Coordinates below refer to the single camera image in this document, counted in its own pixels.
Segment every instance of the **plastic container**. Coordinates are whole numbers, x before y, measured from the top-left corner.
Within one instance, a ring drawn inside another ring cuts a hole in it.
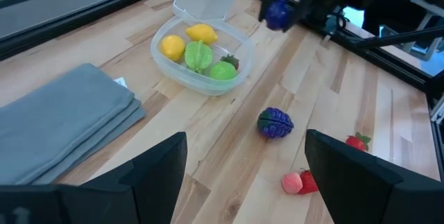
[[[185,33],[185,29],[198,23],[210,25],[218,36],[218,40],[210,45],[213,50],[213,63],[206,68],[203,75],[189,70],[183,58],[180,62],[173,62],[160,53],[160,42],[165,36],[178,35],[185,43],[188,43],[191,40]],[[245,81],[253,65],[253,52],[254,45],[248,36],[222,19],[199,20],[185,12],[163,25],[151,42],[151,54],[164,75],[181,85],[210,96],[222,95]],[[208,75],[211,66],[227,54],[234,55],[239,60],[237,76],[231,80],[215,80],[205,76]]]

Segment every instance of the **yellow lemon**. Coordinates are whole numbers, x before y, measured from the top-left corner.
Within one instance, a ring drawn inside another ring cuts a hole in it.
[[[168,35],[160,43],[160,52],[172,61],[178,61],[185,51],[185,41],[177,35]]]
[[[196,24],[187,28],[185,32],[193,41],[202,40],[205,44],[211,44],[217,40],[216,32],[207,24]]]

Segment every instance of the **folded cloth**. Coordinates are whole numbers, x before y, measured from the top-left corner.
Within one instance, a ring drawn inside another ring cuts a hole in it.
[[[134,94],[82,64],[0,108],[0,184],[28,184],[125,110]]]
[[[140,101],[134,99],[132,103],[115,118],[111,119],[103,128],[97,130],[89,139],[75,148],[61,162],[50,168],[31,184],[48,184],[59,175],[72,167],[79,165],[90,155],[99,151],[102,147],[116,139],[125,130],[145,116],[145,111],[140,108]]]

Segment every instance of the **purple object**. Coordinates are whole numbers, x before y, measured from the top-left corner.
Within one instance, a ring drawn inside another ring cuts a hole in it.
[[[294,128],[290,116],[283,111],[268,107],[257,120],[259,131],[268,138],[285,137]]]
[[[281,30],[289,20],[289,7],[285,0],[274,1],[265,14],[266,27],[273,31]]]

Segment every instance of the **strawberry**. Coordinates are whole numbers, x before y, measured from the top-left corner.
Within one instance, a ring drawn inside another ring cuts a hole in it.
[[[318,186],[314,182],[313,175],[310,171],[304,171],[300,174],[300,179],[302,180],[302,188],[298,194],[313,193],[319,191]]]
[[[359,132],[356,132],[354,136],[348,136],[345,143],[360,151],[368,151],[368,143],[370,143],[370,140],[370,137],[363,136],[359,134]]]
[[[238,70],[238,68],[239,68],[239,60],[237,58],[235,58],[234,55],[228,54],[226,56],[223,56],[221,58],[221,61],[229,62],[230,64],[232,64],[236,68],[236,70]]]

